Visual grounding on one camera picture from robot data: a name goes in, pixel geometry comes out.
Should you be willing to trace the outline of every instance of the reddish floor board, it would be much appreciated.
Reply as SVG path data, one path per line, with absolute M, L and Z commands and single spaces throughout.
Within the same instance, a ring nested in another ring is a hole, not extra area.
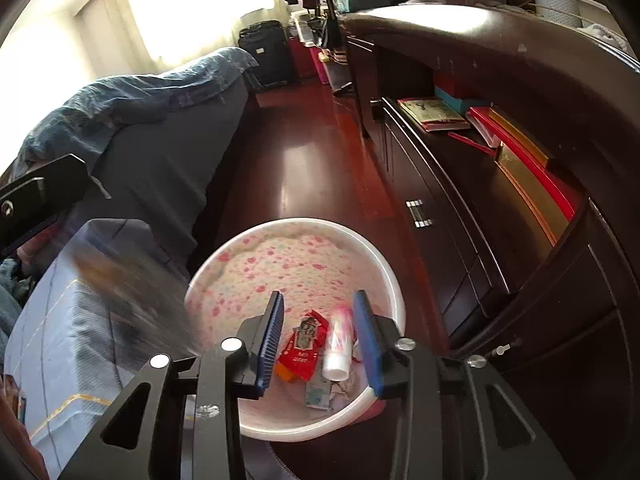
M 446 351 L 438 310 L 409 225 L 354 121 L 353 101 L 309 81 L 258 96 L 260 118 L 241 154 L 223 211 L 219 244 L 262 222 L 313 217 L 359 232 L 385 256 L 406 303 L 406 334 Z M 298 444 L 276 444 L 303 480 L 386 479 L 395 407 L 379 417 Z M 320 457 L 330 456 L 329 463 Z

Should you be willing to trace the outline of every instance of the white bottle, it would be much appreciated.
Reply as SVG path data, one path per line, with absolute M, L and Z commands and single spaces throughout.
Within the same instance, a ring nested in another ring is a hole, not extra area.
M 346 381 L 351 370 L 353 346 L 353 314 L 347 305 L 340 305 L 329 318 L 329 333 L 324 346 L 322 376 L 330 381 Z

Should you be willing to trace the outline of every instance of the black suitcase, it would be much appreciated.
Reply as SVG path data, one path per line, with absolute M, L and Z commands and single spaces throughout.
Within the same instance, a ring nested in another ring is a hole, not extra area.
M 254 56 L 260 64 L 254 68 L 254 75 L 265 88 L 298 79 L 289 42 L 279 21 L 254 23 L 242 29 L 238 46 Z

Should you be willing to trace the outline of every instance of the red snack package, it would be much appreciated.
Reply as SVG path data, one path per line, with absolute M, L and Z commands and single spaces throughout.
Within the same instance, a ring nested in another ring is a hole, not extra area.
M 328 321 L 315 310 L 310 310 L 293 331 L 278 361 L 287 370 L 308 381 L 316 370 L 318 354 L 324 348 L 328 329 Z

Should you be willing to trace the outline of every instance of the silver bolt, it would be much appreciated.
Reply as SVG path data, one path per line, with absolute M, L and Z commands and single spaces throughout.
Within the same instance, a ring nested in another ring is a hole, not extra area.
M 5 218 L 11 218 L 14 215 L 14 203 L 11 200 L 5 200 L 2 202 L 2 216 Z
M 167 354 L 157 354 L 151 358 L 149 364 L 151 364 L 153 368 L 164 368 L 169 364 L 170 360 Z
M 481 355 L 472 355 L 466 360 L 466 364 L 472 368 L 484 368 L 486 366 L 486 359 Z
M 415 348 L 415 341 L 413 339 L 409 339 L 408 337 L 401 337 L 396 341 L 396 348 L 398 350 L 404 350 L 405 352 L 409 352 Z
M 237 337 L 227 337 L 220 346 L 227 352 L 235 352 L 242 346 L 242 341 Z

